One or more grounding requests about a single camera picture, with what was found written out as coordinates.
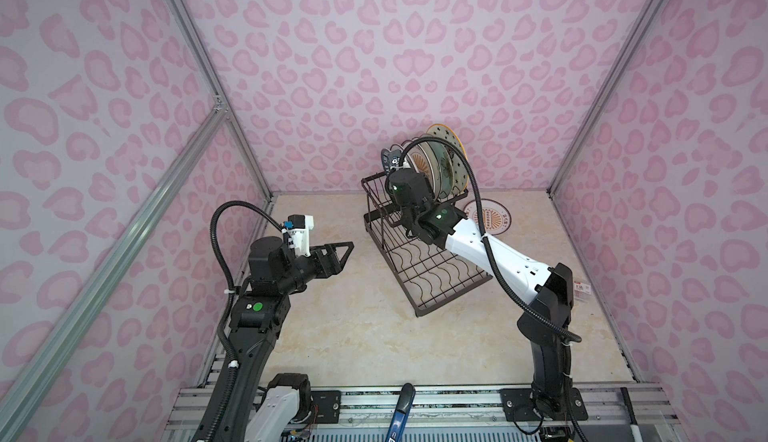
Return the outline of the orange sunburst plate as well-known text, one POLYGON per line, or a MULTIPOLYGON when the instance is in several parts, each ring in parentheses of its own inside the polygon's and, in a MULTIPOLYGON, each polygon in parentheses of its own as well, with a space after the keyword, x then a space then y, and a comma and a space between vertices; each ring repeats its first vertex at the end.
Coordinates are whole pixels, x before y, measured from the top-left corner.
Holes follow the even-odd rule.
MULTIPOLYGON (((486 231, 491 235, 500 235, 506 232, 512 224, 512 217, 509 210, 493 199, 483 198, 480 200, 482 208, 482 218, 486 231)), ((463 208, 468 218, 479 223, 479 211, 475 200, 470 200, 463 208)))
POLYGON ((407 154, 409 164, 419 173, 422 173, 432 187, 435 187, 435 174, 433 164, 421 144, 417 144, 407 154))

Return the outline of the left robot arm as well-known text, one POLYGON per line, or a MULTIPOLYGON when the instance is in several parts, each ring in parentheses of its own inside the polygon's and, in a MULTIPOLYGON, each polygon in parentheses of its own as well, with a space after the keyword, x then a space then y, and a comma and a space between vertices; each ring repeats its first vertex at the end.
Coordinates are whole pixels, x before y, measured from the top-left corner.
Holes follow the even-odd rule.
POLYGON ((338 275, 354 250, 351 241, 313 246, 296 255, 285 237, 250 246, 251 274, 229 310, 222 373, 200 421, 196 441, 243 441, 258 384, 290 310, 290 296, 314 279, 338 275))

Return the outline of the star pattern cartoon plate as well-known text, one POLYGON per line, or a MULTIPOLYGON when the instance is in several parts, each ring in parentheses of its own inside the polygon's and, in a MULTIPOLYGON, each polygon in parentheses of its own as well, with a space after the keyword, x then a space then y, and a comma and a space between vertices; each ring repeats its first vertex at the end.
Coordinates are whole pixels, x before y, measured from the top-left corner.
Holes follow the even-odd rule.
POLYGON ((443 124, 433 124, 427 129, 426 135, 445 141, 446 147, 451 152, 453 168, 454 187, 451 197, 461 194, 467 189, 470 182, 466 164, 463 162, 466 151, 462 142, 451 128, 443 124))

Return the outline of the white plate dark green rim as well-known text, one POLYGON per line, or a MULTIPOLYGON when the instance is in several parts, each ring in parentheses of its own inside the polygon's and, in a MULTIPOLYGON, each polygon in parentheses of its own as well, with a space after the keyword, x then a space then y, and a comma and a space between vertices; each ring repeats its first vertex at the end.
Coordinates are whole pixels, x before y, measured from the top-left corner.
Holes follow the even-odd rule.
POLYGON ((382 149, 380 153, 380 158, 381 158, 383 170, 386 173, 390 173, 394 170, 397 170, 401 166, 402 149, 397 147, 390 148, 390 149, 382 149))

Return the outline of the light green flower plate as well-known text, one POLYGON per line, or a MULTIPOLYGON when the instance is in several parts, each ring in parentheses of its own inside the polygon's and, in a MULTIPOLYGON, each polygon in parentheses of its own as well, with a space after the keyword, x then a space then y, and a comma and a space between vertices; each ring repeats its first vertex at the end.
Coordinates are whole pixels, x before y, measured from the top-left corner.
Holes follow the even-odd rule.
POLYGON ((431 169, 433 191, 439 200, 452 196, 453 193, 453 168, 451 152, 441 142, 421 142, 418 147, 426 155, 427 163, 431 169))

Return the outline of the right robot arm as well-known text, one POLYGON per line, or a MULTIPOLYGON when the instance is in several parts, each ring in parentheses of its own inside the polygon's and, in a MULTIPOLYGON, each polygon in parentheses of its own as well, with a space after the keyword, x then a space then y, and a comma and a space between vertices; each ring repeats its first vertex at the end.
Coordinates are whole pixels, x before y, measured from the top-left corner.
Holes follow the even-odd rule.
POLYGON ((406 233, 444 249, 494 276, 522 309, 519 331, 531 344, 534 374, 531 404, 545 418, 575 418, 572 408, 571 346, 581 337, 569 330, 574 306, 572 270, 551 267, 489 234, 451 202, 438 202, 425 175, 397 169, 385 185, 401 211, 406 233))

